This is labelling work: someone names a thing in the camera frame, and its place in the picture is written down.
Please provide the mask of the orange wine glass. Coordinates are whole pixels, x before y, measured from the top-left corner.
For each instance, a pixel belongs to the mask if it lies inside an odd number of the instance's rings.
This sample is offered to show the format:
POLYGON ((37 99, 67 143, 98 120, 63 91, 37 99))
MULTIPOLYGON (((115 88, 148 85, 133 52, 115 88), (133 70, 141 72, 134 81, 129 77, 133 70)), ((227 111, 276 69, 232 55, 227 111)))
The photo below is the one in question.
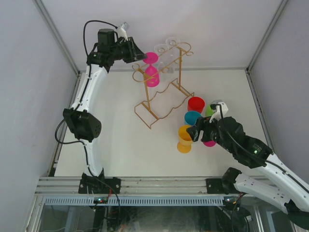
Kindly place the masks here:
POLYGON ((189 153, 191 151, 191 145, 193 143, 189 133, 186 131, 190 125, 183 125, 178 129, 178 144, 177 149, 181 153, 189 153))

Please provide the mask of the blue wine glass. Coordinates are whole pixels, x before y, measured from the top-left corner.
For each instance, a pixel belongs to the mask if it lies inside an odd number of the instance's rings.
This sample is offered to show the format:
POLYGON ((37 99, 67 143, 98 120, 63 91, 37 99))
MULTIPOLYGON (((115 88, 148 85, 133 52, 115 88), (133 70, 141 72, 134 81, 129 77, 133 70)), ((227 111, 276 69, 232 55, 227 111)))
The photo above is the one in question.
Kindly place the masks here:
POLYGON ((184 123, 185 125, 193 126, 195 125, 197 119, 201 117, 201 114, 197 111, 188 111, 184 115, 184 123))

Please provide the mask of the pink wine glass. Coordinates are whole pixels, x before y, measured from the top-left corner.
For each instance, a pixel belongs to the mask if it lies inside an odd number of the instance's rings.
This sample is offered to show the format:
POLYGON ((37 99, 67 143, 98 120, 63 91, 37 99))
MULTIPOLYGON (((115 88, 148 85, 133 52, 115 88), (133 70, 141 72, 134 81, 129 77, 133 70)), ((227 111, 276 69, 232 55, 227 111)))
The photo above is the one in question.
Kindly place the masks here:
POLYGON ((207 142, 203 142, 203 144, 206 146, 206 147, 213 147, 216 145, 216 142, 215 141, 207 141, 207 142))
POLYGON ((159 85, 159 73, 154 64, 159 60, 159 57, 154 52, 147 52, 147 58, 143 60, 145 64, 148 64, 148 67, 144 71, 150 78, 147 77, 146 85, 147 87, 156 87, 159 85))

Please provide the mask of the green wine glass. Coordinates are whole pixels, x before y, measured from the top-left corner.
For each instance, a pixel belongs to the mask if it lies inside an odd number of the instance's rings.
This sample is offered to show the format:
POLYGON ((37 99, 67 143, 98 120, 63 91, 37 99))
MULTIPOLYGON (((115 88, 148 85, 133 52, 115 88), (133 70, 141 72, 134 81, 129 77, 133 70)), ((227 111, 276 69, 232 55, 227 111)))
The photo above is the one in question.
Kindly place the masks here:
POLYGON ((211 108, 211 105, 208 104, 205 111, 205 117, 210 117, 214 114, 214 111, 211 108))

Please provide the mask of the red wine glass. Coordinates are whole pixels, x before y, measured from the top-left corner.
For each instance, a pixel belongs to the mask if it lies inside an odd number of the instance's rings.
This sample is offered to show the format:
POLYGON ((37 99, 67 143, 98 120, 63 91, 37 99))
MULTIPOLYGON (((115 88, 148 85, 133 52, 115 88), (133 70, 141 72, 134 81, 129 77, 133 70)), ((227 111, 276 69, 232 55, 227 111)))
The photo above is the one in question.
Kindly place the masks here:
POLYGON ((191 97, 187 103, 187 111, 197 111, 200 114, 202 113, 205 107, 205 101, 200 97, 191 97))

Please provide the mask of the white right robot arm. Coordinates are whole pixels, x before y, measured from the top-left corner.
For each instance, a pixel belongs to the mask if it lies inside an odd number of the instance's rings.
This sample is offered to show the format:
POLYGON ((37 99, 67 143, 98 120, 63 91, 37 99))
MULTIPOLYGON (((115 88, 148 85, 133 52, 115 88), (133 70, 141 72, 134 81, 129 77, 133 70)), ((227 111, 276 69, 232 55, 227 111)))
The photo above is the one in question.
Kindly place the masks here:
POLYGON ((232 117, 210 121, 198 118, 186 130, 193 142, 202 133, 202 142, 214 141, 232 154, 240 164, 262 173, 274 187, 251 179, 243 172, 229 168, 223 176, 222 188, 228 193, 235 190, 251 194, 284 212, 298 227, 309 228, 309 185, 290 170, 259 139, 246 135, 243 126, 232 117))

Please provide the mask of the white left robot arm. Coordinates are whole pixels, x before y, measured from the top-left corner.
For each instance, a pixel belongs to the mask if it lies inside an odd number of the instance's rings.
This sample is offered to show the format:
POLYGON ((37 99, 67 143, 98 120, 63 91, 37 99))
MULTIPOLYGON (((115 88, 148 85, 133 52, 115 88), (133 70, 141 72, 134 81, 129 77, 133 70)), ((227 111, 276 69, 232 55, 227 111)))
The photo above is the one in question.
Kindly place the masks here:
POLYGON ((146 59, 146 55, 136 46, 126 29, 100 29, 98 41, 87 55, 85 79, 77 98, 69 109, 64 109, 63 117, 76 142, 82 143, 85 150, 86 168, 83 176, 92 177, 89 188, 101 193, 106 187, 103 166, 98 154, 97 138, 101 122, 93 115, 95 100, 100 86, 107 77, 111 66, 117 60, 132 63, 146 59))

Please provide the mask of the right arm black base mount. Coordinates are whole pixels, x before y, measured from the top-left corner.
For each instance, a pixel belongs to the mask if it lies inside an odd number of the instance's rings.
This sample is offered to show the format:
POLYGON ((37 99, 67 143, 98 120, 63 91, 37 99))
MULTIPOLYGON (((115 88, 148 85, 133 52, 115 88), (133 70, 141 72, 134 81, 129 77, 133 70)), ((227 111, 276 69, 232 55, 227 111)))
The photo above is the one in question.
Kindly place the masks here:
POLYGON ((223 186, 220 178, 207 178, 206 188, 208 194, 229 194, 229 190, 226 190, 223 186))

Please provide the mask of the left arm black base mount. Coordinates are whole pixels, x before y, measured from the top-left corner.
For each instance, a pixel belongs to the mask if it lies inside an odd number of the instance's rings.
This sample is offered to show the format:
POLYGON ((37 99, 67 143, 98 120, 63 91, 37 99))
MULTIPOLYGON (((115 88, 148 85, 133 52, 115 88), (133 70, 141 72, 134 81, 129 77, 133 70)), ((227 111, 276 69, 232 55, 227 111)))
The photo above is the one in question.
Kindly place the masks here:
MULTIPOLYGON (((120 178, 106 178, 104 181, 108 186, 112 188, 116 192, 116 194, 120 193, 121 189, 121 179, 120 178)), ((98 180, 95 180, 93 177, 86 176, 80 180, 78 193, 79 194, 108 194, 110 192, 110 188, 101 183, 98 180)))

